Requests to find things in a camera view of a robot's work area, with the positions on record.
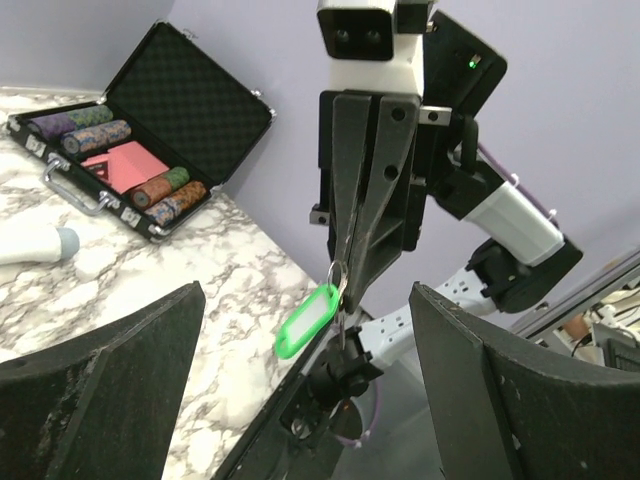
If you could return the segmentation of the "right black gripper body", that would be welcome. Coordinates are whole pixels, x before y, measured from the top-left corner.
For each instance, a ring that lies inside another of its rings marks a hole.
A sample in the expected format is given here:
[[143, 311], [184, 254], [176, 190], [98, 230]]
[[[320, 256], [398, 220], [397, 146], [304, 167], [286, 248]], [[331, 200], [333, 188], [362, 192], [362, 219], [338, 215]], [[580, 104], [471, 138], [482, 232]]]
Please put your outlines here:
[[415, 249], [427, 198], [427, 130], [446, 128], [449, 107], [415, 95], [328, 90], [319, 97], [320, 198], [311, 222], [332, 253]]

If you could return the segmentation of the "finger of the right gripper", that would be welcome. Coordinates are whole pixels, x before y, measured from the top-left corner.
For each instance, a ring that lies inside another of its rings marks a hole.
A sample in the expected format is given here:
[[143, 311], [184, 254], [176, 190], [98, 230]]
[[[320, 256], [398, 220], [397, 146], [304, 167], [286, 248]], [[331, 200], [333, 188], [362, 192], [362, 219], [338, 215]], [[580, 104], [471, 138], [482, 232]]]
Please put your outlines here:
[[364, 266], [349, 270], [344, 308], [352, 313], [367, 289], [402, 254], [412, 156], [418, 125], [416, 95], [382, 95], [368, 126], [366, 172], [356, 238]]
[[332, 104], [332, 258], [344, 262], [349, 270], [364, 266], [362, 243], [356, 235], [372, 100], [371, 95], [338, 94]]

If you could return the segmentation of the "green key tag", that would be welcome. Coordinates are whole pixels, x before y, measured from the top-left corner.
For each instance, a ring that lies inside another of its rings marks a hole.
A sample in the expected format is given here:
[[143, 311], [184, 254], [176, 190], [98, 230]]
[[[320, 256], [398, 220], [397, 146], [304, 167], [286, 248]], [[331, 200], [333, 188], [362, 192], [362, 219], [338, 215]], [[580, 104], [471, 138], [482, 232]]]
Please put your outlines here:
[[279, 329], [274, 342], [276, 356], [294, 357], [332, 321], [339, 304], [340, 293], [335, 285], [318, 286]]

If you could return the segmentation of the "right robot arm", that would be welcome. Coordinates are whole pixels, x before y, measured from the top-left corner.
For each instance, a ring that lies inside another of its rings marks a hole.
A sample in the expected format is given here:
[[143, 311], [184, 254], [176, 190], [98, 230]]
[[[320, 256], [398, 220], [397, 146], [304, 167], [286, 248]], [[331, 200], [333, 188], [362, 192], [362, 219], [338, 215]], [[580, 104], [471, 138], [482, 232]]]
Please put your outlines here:
[[433, 200], [487, 240], [439, 287], [478, 316], [534, 306], [582, 252], [479, 141], [478, 112], [506, 59], [430, 1], [322, 1], [331, 60], [319, 98], [320, 198], [344, 286], [336, 334], [308, 375], [323, 402], [364, 393], [414, 346], [410, 310], [346, 327], [368, 287], [420, 236]]

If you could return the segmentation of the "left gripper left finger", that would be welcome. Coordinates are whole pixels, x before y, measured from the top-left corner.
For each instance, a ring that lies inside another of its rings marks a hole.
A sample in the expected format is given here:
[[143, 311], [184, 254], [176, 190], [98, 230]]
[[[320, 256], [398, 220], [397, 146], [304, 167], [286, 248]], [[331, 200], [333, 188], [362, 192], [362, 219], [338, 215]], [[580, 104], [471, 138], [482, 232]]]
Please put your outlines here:
[[192, 282], [105, 326], [3, 362], [2, 478], [161, 478], [205, 303]]

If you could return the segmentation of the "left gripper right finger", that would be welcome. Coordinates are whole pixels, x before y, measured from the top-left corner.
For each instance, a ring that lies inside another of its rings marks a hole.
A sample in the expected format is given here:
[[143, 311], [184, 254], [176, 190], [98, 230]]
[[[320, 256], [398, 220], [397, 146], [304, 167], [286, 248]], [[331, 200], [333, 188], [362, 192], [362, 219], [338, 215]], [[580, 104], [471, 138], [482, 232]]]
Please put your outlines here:
[[638, 374], [540, 347], [420, 283], [409, 305], [445, 478], [638, 478]]

